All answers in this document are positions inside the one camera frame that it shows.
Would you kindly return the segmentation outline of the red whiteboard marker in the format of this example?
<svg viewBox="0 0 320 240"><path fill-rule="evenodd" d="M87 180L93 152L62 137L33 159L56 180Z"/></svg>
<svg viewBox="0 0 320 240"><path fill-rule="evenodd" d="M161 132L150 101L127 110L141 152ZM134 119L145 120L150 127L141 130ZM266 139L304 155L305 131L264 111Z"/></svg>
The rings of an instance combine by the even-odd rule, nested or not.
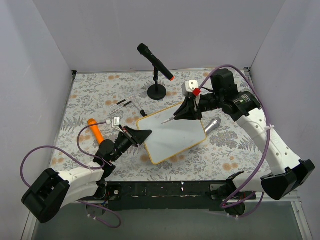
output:
<svg viewBox="0 0 320 240"><path fill-rule="evenodd" d="M174 116L172 116L172 117L170 117L169 119L163 121L161 124L166 124L166 123L171 122L171 121L173 121L173 120L175 120L175 117L174 117Z"/></svg>

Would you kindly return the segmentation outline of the yellow framed whiteboard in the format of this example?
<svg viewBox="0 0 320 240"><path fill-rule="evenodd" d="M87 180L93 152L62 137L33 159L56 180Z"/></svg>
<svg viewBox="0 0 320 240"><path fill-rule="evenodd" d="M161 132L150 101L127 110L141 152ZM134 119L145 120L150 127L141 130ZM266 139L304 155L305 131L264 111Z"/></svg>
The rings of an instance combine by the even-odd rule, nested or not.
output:
<svg viewBox="0 0 320 240"><path fill-rule="evenodd" d="M181 102L140 118L136 122L139 130L151 130L144 142L150 161L158 165L207 139L205 127L200 120L172 120Z"/></svg>

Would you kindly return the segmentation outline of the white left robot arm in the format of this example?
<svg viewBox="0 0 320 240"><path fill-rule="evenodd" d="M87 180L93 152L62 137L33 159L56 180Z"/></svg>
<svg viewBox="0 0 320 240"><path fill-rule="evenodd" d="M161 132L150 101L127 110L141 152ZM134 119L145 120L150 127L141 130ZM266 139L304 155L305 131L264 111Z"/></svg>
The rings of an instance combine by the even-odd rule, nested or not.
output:
<svg viewBox="0 0 320 240"><path fill-rule="evenodd" d="M106 179L115 170L117 161L130 147L139 147L152 134L152 130L120 127L116 141L98 141L93 161L67 171L44 170L28 186L21 202L40 223L50 221L61 208L84 198L101 200L107 195Z"/></svg>

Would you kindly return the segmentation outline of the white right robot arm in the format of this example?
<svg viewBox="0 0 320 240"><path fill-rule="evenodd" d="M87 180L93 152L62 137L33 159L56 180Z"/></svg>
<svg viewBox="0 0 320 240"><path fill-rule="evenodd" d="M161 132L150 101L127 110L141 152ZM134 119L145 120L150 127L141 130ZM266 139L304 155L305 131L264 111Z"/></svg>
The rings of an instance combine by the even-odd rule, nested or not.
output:
<svg viewBox="0 0 320 240"><path fill-rule="evenodd" d="M202 94L203 84L196 80L185 81L181 88L184 102L173 114L173 120L201 120L203 113L220 109L229 115L251 138L262 152L262 160L267 161L271 172L259 175L238 172L226 180L226 184L216 192L227 194L227 200L237 199L244 192L261 192L274 200L280 200L301 186L315 169L311 160L302 160L282 140L263 105L254 91L239 91L234 74L226 65L213 70L206 78L212 88Z"/></svg>

